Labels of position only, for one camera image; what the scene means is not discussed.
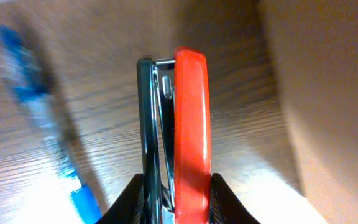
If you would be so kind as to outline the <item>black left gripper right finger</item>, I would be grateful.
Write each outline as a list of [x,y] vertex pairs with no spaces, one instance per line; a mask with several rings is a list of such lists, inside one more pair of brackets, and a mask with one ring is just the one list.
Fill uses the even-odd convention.
[[259,224],[236,197],[222,175],[211,176],[210,221],[213,223]]

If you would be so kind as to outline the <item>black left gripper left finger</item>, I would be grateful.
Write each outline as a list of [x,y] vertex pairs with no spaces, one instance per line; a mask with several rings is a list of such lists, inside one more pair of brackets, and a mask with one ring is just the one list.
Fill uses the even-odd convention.
[[128,224],[134,218],[135,207],[139,201],[143,175],[136,174],[127,184],[111,208],[96,224]]

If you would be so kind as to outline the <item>blue ballpoint pen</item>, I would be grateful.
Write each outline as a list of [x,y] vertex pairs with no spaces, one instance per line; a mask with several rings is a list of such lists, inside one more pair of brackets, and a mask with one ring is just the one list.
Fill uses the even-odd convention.
[[33,51],[19,33],[0,24],[0,76],[13,93],[22,112],[41,133],[46,150],[53,155],[57,177],[68,193],[83,223],[96,223],[101,217],[99,204],[90,187],[76,171],[64,125],[54,108],[55,99]]

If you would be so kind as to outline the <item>brown cardboard box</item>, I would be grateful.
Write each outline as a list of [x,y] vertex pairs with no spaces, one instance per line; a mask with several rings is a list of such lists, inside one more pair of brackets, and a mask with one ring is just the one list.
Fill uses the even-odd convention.
[[358,0],[260,13],[304,193],[329,223],[358,223]]

